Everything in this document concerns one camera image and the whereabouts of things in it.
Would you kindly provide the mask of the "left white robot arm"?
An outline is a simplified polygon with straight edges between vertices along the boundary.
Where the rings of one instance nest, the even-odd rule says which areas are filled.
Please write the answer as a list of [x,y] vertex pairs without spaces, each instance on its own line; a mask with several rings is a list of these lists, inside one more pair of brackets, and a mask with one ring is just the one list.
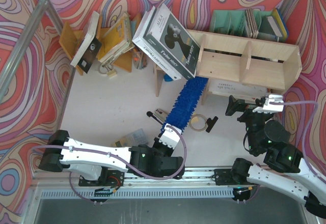
[[77,141],[66,130],[56,131],[41,149],[44,152],[39,169],[47,172],[71,171],[90,181],[98,180],[106,169],[157,181],[180,179],[187,158],[186,149],[183,156],[173,157],[173,147],[159,139],[153,147],[105,147]]

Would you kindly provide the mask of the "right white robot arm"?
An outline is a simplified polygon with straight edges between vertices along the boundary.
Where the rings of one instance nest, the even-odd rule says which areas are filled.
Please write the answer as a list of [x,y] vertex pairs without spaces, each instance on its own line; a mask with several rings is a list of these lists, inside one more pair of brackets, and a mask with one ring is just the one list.
[[229,177],[237,184],[266,186],[296,200],[311,214],[325,218],[325,175],[310,164],[304,148],[298,149],[289,142],[290,132],[272,120],[275,113],[290,104],[277,94],[256,99],[254,104],[229,96],[225,115],[242,113],[237,121],[246,125],[244,149],[255,157],[263,154],[263,162],[272,170],[237,158]]

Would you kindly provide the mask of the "blue microfiber duster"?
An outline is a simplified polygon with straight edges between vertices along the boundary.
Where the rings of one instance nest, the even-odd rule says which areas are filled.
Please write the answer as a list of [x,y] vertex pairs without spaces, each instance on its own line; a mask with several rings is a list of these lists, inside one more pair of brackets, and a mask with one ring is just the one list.
[[166,117],[160,130],[159,136],[164,132],[167,124],[181,129],[181,132],[187,127],[202,93],[208,83],[208,78],[196,76],[188,80],[179,93],[172,110]]

